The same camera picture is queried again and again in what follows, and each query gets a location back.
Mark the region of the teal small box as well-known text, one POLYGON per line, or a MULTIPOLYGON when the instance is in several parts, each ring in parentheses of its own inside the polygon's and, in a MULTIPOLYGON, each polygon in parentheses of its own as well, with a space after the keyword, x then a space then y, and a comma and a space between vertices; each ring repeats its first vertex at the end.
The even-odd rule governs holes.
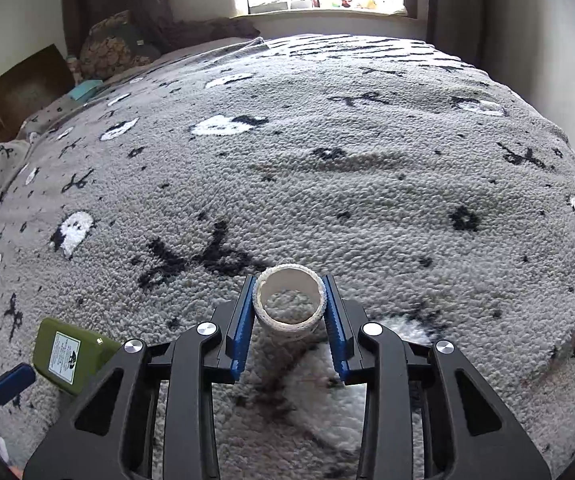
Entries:
POLYGON ((92 99, 103 89, 104 81, 100 79, 88 79, 77 84, 68 92, 68 96, 76 102, 86 102, 92 99))

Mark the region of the brown wooden headboard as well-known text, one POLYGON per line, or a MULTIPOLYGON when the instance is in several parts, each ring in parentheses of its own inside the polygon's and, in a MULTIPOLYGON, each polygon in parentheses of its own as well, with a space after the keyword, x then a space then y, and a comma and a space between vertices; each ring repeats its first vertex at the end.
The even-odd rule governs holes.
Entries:
POLYGON ((16 138, 24 121, 74 88, 74 77, 55 44, 0 76, 0 142, 16 138))

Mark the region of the dark grey curtain left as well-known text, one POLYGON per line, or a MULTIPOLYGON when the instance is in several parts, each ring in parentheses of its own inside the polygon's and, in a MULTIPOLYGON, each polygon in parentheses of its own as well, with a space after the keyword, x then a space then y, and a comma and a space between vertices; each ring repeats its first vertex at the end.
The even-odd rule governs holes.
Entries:
POLYGON ((144 39, 162 52, 224 38, 252 39, 260 31, 246 18, 216 18, 206 22, 177 22, 168 0, 62 0, 67 52, 78 54, 92 26, 128 11, 144 39))

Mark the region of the small dark green bottle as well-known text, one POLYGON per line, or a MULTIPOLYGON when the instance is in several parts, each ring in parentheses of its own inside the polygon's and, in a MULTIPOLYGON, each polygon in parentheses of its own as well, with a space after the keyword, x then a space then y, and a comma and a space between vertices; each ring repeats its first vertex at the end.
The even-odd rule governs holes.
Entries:
POLYGON ((60 390, 78 396, 120 347, 119 342, 93 330, 44 318, 34 341, 32 364, 60 390))

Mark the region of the dark grey curtain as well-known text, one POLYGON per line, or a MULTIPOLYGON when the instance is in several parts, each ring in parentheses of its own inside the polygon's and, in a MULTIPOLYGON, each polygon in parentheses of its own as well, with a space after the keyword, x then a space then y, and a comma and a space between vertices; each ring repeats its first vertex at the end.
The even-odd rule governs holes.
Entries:
POLYGON ((144 39, 162 52, 224 38, 252 39, 260 31, 246 18, 216 18, 206 22, 177 22, 168 0, 62 0, 67 52, 78 54, 92 26, 128 11, 144 39))
POLYGON ((403 0, 409 18, 424 24, 425 39, 439 50, 477 65, 486 32, 486 0, 403 0))

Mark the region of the grey patterned fleece blanket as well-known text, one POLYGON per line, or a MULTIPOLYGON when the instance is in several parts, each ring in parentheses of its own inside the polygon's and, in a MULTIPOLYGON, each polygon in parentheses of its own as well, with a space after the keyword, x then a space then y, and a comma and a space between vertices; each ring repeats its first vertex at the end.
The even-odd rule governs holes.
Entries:
POLYGON ((421 41, 307 35, 51 105, 0 201, 0 373, 44 318, 157 344, 293 262, 454 341, 551 472, 572 463, 575 152, 510 88, 421 41))

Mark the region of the white tape roll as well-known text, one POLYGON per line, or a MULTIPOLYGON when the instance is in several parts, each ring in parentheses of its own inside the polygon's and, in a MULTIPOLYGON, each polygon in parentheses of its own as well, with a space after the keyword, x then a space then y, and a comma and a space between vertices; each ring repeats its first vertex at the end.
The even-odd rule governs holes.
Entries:
POLYGON ((327 293, 315 271, 284 263, 258 276, 252 306, 269 335, 279 341, 294 341, 317 330, 327 310, 327 293))

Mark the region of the dark patterned pillow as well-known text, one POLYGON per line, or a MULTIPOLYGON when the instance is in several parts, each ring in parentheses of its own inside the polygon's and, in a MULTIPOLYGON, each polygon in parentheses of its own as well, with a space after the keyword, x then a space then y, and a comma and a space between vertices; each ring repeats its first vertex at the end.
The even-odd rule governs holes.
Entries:
POLYGON ((144 66, 160 58, 160 51, 150 44, 129 10, 114 14, 90 28, 79 55, 84 79, 106 80, 144 66))

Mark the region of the dark grey curtain right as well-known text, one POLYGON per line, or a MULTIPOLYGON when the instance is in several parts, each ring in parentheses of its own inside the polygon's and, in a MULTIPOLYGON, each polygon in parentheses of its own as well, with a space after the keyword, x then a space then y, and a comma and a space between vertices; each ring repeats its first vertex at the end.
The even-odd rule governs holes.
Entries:
POLYGON ((403 0, 409 18, 424 24, 425 39, 439 50, 477 65, 486 32, 486 0, 403 0))

